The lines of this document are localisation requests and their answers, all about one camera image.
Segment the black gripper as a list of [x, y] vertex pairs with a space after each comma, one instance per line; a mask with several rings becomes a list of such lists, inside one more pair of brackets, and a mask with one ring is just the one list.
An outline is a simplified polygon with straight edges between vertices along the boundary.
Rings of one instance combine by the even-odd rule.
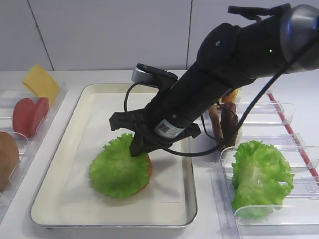
[[190, 67], [171, 87], [161, 86], [142, 109], [115, 112], [109, 119], [112, 131], [133, 131], [131, 156], [171, 147], [187, 137], [197, 137], [194, 121], [210, 106], [233, 90], [233, 75]]

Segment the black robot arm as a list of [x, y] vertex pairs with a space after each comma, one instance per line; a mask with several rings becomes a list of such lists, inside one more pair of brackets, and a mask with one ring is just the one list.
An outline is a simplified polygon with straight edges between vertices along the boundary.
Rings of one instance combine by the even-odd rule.
[[195, 120], [223, 96], [258, 78], [319, 67], [319, 11], [302, 4], [273, 8], [230, 6], [228, 12], [253, 21], [246, 27], [223, 23], [202, 42], [196, 61], [181, 76], [137, 64], [132, 80], [158, 89], [142, 109], [115, 112], [111, 130], [134, 132], [130, 153], [166, 149], [201, 131]]

